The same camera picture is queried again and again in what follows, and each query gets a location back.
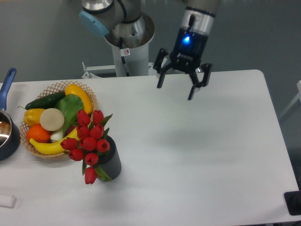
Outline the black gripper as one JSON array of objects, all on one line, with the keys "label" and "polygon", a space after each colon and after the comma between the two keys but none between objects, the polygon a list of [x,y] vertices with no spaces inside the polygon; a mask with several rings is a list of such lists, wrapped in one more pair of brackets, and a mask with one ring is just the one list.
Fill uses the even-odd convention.
[{"label": "black gripper", "polygon": [[[200,66],[200,63],[207,40],[207,35],[191,31],[187,32],[185,29],[180,28],[173,51],[169,54],[165,48],[161,48],[157,54],[153,65],[154,70],[159,74],[157,88],[162,88],[165,74],[171,68],[190,73],[193,85],[188,100],[193,99],[196,88],[206,87],[209,84],[212,64],[202,64]],[[167,59],[167,64],[163,65],[165,58]],[[198,72],[204,73],[202,81],[198,80]]]}]

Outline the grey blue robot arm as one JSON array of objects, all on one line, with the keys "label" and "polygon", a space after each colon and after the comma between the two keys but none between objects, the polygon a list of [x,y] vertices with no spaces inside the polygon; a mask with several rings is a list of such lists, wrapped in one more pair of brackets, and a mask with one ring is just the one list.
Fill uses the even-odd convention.
[{"label": "grey blue robot arm", "polygon": [[[141,11],[139,0],[84,0],[79,18],[95,36],[104,37],[111,45],[116,75],[141,76],[149,73],[149,43],[154,33],[152,19]],[[168,70],[188,74],[192,81],[189,98],[208,85],[211,64],[201,57],[220,2],[187,0],[186,9],[171,52],[161,48],[153,64],[159,74],[158,88]]]}]

